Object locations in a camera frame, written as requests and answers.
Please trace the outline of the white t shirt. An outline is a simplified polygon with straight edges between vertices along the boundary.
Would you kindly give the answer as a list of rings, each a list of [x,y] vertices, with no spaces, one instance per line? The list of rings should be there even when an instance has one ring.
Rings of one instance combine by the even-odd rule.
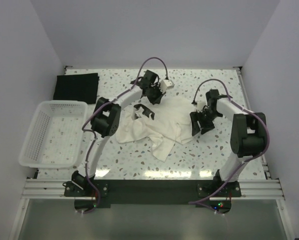
[[[182,96],[164,98],[156,105],[131,104],[122,112],[116,140],[125,144],[149,138],[152,155],[165,162],[175,143],[184,145],[193,139],[190,113],[194,110]]]

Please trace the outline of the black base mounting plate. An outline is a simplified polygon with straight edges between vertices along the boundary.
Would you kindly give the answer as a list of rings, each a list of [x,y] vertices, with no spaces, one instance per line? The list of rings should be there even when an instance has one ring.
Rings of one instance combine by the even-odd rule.
[[[76,210],[92,211],[113,205],[186,205],[210,196],[218,185],[212,180],[106,180],[93,186],[72,181],[62,184],[64,196],[74,198]]]

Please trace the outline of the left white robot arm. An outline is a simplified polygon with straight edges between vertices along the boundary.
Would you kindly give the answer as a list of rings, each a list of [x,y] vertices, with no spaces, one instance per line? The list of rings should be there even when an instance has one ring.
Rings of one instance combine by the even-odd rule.
[[[83,124],[83,132],[91,132],[93,140],[85,154],[85,161],[72,176],[71,182],[81,196],[88,196],[93,191],[92,180],[104,147],[119,128],[121,111],[133,102],[147,97],[153,105],[159,104],[169,87],[169,79],[160,80],[159,76],[147,70],[131,82],[131,87],[112,100],[98,99],[91,117]]]

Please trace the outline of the aluminium front rail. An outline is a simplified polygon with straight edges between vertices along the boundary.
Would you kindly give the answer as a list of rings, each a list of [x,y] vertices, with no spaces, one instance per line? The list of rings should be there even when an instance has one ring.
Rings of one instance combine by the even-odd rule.
[[[27,179],[22,197],[27,199],[65,198],[64,179]],[[285,196],[279,180],[240,180],[239,187],[225,197],[243,200],[284,200]]]

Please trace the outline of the white plastic basket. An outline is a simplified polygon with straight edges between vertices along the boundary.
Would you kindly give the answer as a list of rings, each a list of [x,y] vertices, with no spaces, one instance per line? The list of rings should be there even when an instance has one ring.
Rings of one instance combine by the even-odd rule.
[[[83,101],[41,102],[29,125],[19,164],[44,169],[78,167],[87,113],[88,105]]]

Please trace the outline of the folded black t shirt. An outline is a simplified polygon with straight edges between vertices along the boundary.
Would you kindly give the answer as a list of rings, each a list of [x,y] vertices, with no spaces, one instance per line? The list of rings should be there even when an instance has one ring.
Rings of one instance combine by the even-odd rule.
[[[98,73],[58,75],[53,100],[79,101],[93,105],[97,100]]]

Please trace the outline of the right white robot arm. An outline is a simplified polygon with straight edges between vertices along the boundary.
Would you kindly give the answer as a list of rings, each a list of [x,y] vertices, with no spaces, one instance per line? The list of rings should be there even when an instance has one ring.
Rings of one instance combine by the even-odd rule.
[[[231,121],[231,153],[224,166],[217,170],[212,184],[215,195],[222,197],[230,191],[230,182],[238,180],[245,165],[258,158],[269,147],[269,131],[266,116],[252,112],[235,103],[218,90],[209,90],[206,102],[193,100],[195,110],[189,114],[191,134],[204,135],[215,128],[214,120],[225,117]]]

